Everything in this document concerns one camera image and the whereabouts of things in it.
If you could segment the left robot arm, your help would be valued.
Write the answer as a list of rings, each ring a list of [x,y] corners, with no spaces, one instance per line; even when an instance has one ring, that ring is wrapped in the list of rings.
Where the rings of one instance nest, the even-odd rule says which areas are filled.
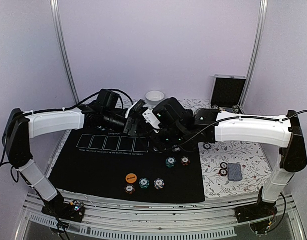
[[[34,161],[30,140],[56,132],[97,127],[138,137],[138,124],[145,122],[146,103],[139,100],[129,108],[117,108],[121,94],[116,89],[102,89],[94,94],[96,99],[89,104],[82,101],[72,107],[27,112],[13,109],[2,136],[0,168],[10,164],[36,190],[51,212],[57,217],[64,217],[68,206]]]

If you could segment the orange big blind button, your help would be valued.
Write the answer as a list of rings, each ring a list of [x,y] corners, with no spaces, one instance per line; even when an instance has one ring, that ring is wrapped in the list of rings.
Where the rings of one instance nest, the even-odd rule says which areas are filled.
[[[126,175],[125,180],[128,184],[134,184],[137,181],[138,177],[135,173],[129,173]]]

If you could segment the blue fifty chips row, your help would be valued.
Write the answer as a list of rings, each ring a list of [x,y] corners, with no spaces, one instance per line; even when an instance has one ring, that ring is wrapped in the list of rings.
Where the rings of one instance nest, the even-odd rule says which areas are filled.
[[[107,130],[105,127],[102,127],[102,126],[99,126],[97,129],[98,129],[99,131],[102,131],[102,132],[104,132],[104,131]]]

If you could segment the blue playing card deck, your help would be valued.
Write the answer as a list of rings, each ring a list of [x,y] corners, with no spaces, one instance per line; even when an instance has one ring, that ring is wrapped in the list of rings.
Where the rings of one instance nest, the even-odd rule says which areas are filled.
[[[228,180],[231,182],[240,182],[243,180],[242,166],[239,163],[228,163]]]

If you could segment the blue peach stack front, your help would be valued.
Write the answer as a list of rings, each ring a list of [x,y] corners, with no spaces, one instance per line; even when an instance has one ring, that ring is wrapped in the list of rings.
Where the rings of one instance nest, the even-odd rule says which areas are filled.
[[[157,178],[155,181],[154,181],[154,187],[157,189],[157,190],[162,190],[164,187],[165,187],[165,181],[161,178]]]

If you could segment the green chip stack front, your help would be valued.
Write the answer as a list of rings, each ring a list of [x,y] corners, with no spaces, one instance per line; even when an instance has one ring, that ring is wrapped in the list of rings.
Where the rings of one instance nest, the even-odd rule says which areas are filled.
[[[147,189],[150,186],[150,181],[147,178],[141,178],[139,180],[139,186],[141,189]]]

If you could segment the red black chip stack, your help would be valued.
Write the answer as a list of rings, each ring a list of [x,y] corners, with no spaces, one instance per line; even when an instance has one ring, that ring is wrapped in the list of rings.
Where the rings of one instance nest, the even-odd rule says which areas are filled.
[[[220,170],[219,170],[219,175],[222,177],[225,177],[228,175],[228,164],[226,162],[222,162],[220,164]]]

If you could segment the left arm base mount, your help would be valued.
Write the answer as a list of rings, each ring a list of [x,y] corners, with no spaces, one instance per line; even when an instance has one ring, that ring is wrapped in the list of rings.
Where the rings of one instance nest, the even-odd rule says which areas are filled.
[[[51,201],[44,201],[41,212],[61,220],[82,223],[85,211],[85,204],[82,201],[73,200],[67,203],[62,197],[55,197]]]

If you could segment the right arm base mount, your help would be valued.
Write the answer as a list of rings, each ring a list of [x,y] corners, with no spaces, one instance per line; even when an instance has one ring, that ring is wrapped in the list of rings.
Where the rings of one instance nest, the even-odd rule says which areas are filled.
[[[262,218],[273,217],[278,213],[276,208],[276,202],[267,203],[262,199],[263,193],[262,187],[258,193],[257,202],[245,206],[236,207],[234,209],[234,215],[238,223],[245,223]]]

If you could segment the red black stack front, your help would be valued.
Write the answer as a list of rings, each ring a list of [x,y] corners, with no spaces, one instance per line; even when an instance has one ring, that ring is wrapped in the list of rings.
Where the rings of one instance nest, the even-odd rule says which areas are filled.
[[[124,189],[125,189],[125,192],[127,194],[130,194],[130,195],[133,194],[136,191],[135,186],[132,185],[132,184],[126,185],[126,187]]]

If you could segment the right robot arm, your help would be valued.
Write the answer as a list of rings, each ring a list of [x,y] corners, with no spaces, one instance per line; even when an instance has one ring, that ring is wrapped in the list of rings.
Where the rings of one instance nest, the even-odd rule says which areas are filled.
[[[278,163],[260,191],[252,214],[263,218],[295,173],[307,166],[307,151],[298,113],[256,116],[215,109],[186,110],[175,98],[162,101],[143,117],[153,128],[150,136],[160,152],[182,148],[191,151],[199,143],[241,141],[279,148]]]

